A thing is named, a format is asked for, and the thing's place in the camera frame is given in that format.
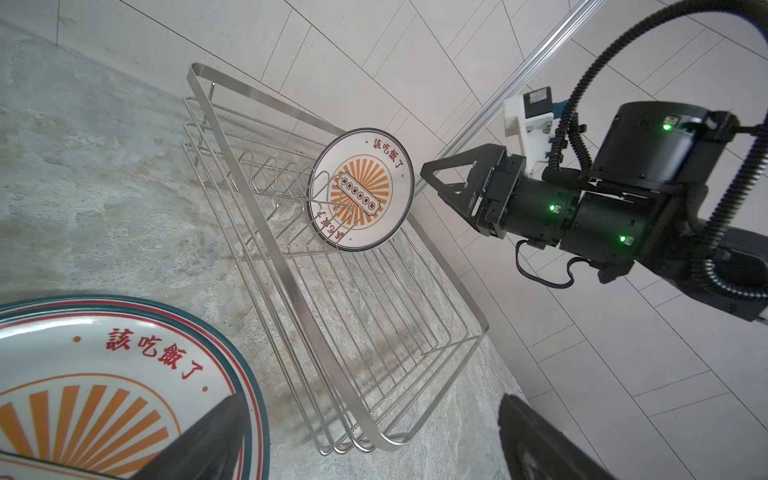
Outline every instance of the black cable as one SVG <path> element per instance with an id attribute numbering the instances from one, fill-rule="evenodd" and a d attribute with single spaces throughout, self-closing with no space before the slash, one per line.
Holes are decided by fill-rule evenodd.
<path id="1" fill-rule="evenodd" d="M 541 285 L 546 285 L 550 288 L 568 288 L 571 285 L 574 284 L 574 274 L 571 273 L 571 265 L 577 262 L 588 262 L 589 259 L 584 257 L 573 257 L 568 261 L 568 264 L 565 265 L 565 271 L 568 272 L 568 276 L 571 278 L 568 282 L 565 283 L 552 283 L 548 280 L 544 280 L 540 276 L 531 275 L 530 273 L 523 270 L 523 267 L 520 266 L 520 247 L 523 243 L 527 242 L 527 240 L 523 239 L 520 240 L 515 244 L 515 263 L 518 265 L 518 272 L 522 274 L 525 278 L 529 280 L 533 280 L 535 282 L 539 282 Z"/>
<path id="2" fill-rule="evenodd" d="M 768 43 L 768 3 L 765 0 L 683 0 L 658 12 L 653 13 L 634 27 L 627 30 L 616 39 L 608 48 L 597 57 L 590 68 L 581 77 L 574 88 L 568 104 L 565 106 L 560 125 L 555 130 L 552 140 L 552 148 L 549 153 L 549 167 L 559 168 L 562 161 L 562 150 L 567 144 L 567 134 L 574 145 L 574 151 L 578 156 L 581 171 L 587 173 L 592 167 L 592 159 L 586 149 L 579 148 L 581 133 L 578 127 L 576 108 L 579 101 L 589 87 L 589 84 L 598 75 L 600 70 L 607 65 L 624 47 L 631 42 L 656 28 L 663 23 L 693 13 L 701 12 L 726 12 L 738 15 L 754 25 Z M 720 203 L 712 213 L 710 221 L 697 235 L 697 248 L 692 256 L 691 273 L 699 286 L 705 290 L 715 291 L 723 296 L 735 300 L 768 301 L 768 290 L 738 286 L 718 276 L 715 264 L 712 260 L 720 242 L 728 231 L 730 222 L 741 208 L 746 196 L 760 179 L 760 175 L 768 166 L 768 112 L 762 125 L 757 125 L 754 132 L 756 136 L 749 154 L 746 156 L 739 173 L 731 181 L 728 190 L 720 199 Z"/>

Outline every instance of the metal dish rack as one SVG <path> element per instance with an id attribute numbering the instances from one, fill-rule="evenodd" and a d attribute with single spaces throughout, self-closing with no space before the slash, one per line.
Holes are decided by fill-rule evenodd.
<path id="1" fill-rule="evenodd" d="M 334 207 L 309 198 L 315 157 L 270 137 L 323 144 L 243 108 L 342 130 L 205 65 L 193 64 L 187 80 L 184 151 L 310 437 L 323 455 L 396 450 L 435 411 L 487 323 L 457 301 L 407 223 L 366 252 L 328 244 L 307 213 L 308 202 Z M 214 90 L 243 108 L 213 103 Z"/>

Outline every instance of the white plate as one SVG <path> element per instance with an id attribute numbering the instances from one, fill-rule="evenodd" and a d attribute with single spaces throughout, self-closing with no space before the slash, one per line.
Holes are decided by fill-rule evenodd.
<path id="1" fill-rule="evenodd" d="M 17 365 L 0 376 L 2 451 L 128 478 L 244 392 L 251 428 L 235 478 L 266 478 L 269 432 L 253 373 L 188 313 L 127 297 L 0 307 L 0 362 Z"/>
<path id="2" fill-rule="evenodd" d="M 413 200 L 413 165 L 392 135 L 359 128 L 320 154 L 310 181 L 310 221 L 341 250 L 359 252 L 389 239 Z"/>

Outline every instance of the plate rim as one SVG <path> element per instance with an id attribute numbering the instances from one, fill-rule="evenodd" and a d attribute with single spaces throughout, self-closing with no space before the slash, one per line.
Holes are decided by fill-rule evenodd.
<path id="1" fill-rule="evenodd" d="M 375 131 L 380 134 L 384 134 L 387 137 L 392 138 L 392 140 L 397 144 L 397 146 L 400 148 L 400 151 L 405 155 L 406 160 L 408 161 L 408 166 L 411 168 L 411 192 L 408 199 L 408 203 L 406 204 L 406 210 L 403 212 L 402 217 L 397 222 L 394 228 L 392 228 L 392 231 L 390 231 L 388 234 L 386 234 L 381 240 L 376 241 L 375 243 L 371 243 L 369 245 L 366 245 L 365 247 L 357 247 L 357 248 L 349 248 L 349 247 L 342 247 L 338 243 L 334 243 L 330 241 L 328 238 L 323 235 L 323 233 L 318 230 L 317 225 L 315 225 L 314 218 L 312 217 L 312 209 L 311 204 L 312 201 L 308 200 L 306 203 L 306 212 L 307 216 L 310 218 L 310 223 L 312 224 L 312 227 L 315 229 L 317 234 L 322 238 L 326 243 L 328 243 L 331 247 L 337 248 L 341 251 L 345 252 L 364 252 L 366 250 L 371 250 L 373 248 L 378 247 L 382 243 L 386 242 L 390 238 L 392 238 L 392 235 L 397 233 L 397 230 L 400 230 L 400 227 L 402 227 L 402 224 L 406 221 L 406 218 L 408 217 L 408 214 L 411 211 L 411 206 L 413 204 L 413 191 L 415 190 L 415 173 L 413 171 L 413 162 L 411 162 L 411 157 L 408 155 L 408 151 L 405 147 L 402 146 L 400 141 L 395 138 L 394 135 L 390 134 L 388 131 L 384 131 L 381 128 L 375 128 L 375 127 L 361 127 L 361 128 L 355 128 L 354 130 L 350 130 L 346 132 L 345 134 L 341 134 L 338 137 L 334 138 L 331 143 L 329 143 L 325 148 L 323 148 L 323 151 L 320 152 L 320 155 L 318 155 L 317 160 L 315 160 L 315 164 L 312 166 L 312 171 L 310 172 L 310 189 L 308 190 L 308 194 L 311 196 L 312 191 L 312 180 L 315 177 L 315 169 L 317 168 L 317 164 L 320 162 L 320 160 L 323 158 L 323 155 L 326 154 L 326 152 L 335 144 L 337 144 L 339 141 L 341 141 L 343 138 L 350 136 L 351 134 L 356 134 L 361 131 Z"/>
<path id="2" fill-rule="evenodd" d="M 206 348 L 210 349 L 212 347 L 212 350 L 217 351 L 217 353 L 223 357 L 224 362 L 228 364 L 227 366 L 230 369 L 232 369 L 232 373 L 229 374 L 231 377 L 230 380 L 239 384 L 241 389 L 244 389 L 240 379 L 237 378 L 237 373 L 235 372 L 237 366 L 232 365 L 232 362 L 227 358 L 225 352 L 221 352 L 221 350 L 225 350 L 226 353 L 229 353 L 233 357 L 234 361 L 238 364 L 240 370 L 243 373 L 243 379 L 247 381 L 253 393 L 253 397 L 256 400 L 257 408 L 259 410 L 258 418 L 261 424 L 260 430 L 262 439 L 260 443 L 262 445 L 262 472 L 260 480 L 267 480 L 269 478 L 270 471 L 269 419 L 266 413 L 266 406 L 264 405 L 263 395 L 256 380 L 256 376 L 253 374 L 253 370 L 250 368 L 250 365 L 248 365 L 248 362 L 245 360 L 240 351 L 235 347 L 235 345 L 233 345 L 232 342 L 229 341 L 229 339 L 225 337 L 225 335 L 222 334 L 218 329 L 200 319 L 199 317 L 177 307 L 168 305 L 166 303 L 157 302 L 155 300 L 121 295 L 78 294 L 47 296 L 0 305 L 0 325 L 18 319 L 20 316 L 30 315 L 34 318 L 36 316 L 40 316 L 41 314 L 51 314 L 58 311 L 77 312 L 90 310 L 98 313 L 100 311 L 99 309 L 102 309 L 102 313 L 126 313 L 132 315 L 147 316 L 150 319 L 161 321 L 162 323 L 166 323 L 169 326 L 180 329 L 182 332 L 186 329 L 192 330 L 192 333 L 195 336 L 202 337 L 206 343 L 210 344 L 210 346 L 206 345 Z M 179 319 L 168 316 L 168 314 L 177 316 L 181 319 L 185 319 L 193 323 L 195 326 L 203 330 L 203 332 L 196 331 L 192 326 L 184 325 L 184 323 Z M 218 340 L 222 348 L 217 346 L 216 343 L 212 342 L 212 339 L 206 338 L 205 333 L 211 335 L 215 340 Z M 255 472 L 252 472 L 252 470 L 253 466 L 249 465 L 248 475 L 242 475 L 241 478 L 251 478 L 250 475 L 255 474 Z"/>

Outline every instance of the stone surface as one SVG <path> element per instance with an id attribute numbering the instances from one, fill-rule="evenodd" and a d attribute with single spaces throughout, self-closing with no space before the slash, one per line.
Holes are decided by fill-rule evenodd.
<path id="1" fill-rule="evenodd" d="M 180 147 L 187 120 L 180 99 L 0 25 L 0 303 L 109 293 L 206 320 L 260 383 L 271 478 L 508 478 L 497 409 L 522 394 L 487 339 L 397 452 L 317 452 Z"/>

